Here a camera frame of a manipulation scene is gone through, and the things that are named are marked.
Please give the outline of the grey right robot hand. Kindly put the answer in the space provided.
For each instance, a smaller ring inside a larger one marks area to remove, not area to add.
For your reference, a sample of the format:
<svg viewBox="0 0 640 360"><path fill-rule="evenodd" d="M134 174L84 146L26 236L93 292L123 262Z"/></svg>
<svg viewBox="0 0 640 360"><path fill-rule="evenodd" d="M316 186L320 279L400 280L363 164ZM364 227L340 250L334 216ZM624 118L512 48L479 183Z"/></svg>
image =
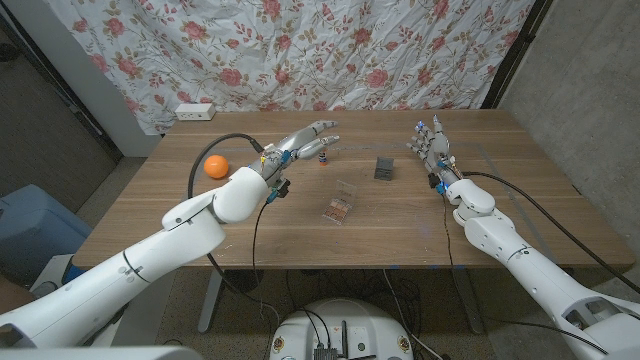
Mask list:
<svg viewBox="0 0 640 360"><path fill-rule="evenodd" d="M406 146L424 163L429 186L444 195L450 185L462 179L462 175L455 169L455 159L450 153L443 125L434 115L432 128L419 121L414 130L416 136L412 136Z"/></svg>

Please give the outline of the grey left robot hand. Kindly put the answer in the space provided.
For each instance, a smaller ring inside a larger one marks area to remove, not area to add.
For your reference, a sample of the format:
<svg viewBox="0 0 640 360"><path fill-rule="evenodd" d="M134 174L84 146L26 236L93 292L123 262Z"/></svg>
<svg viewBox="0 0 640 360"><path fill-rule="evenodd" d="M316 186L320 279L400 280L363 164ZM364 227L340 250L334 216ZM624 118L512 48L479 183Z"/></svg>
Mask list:
<svg viewBox="0 0 640 360"><path fill-rule="evenodd" d="M297 160L310 160L324 152L330 145L340 140L338 135L321 137L320 134L338 125L337 121L319 120L291 133L277 144L264 147L258 160L249 167L257 172L272 189L275 197L285 197L290 181L283 175L284 170Z"/></svg>

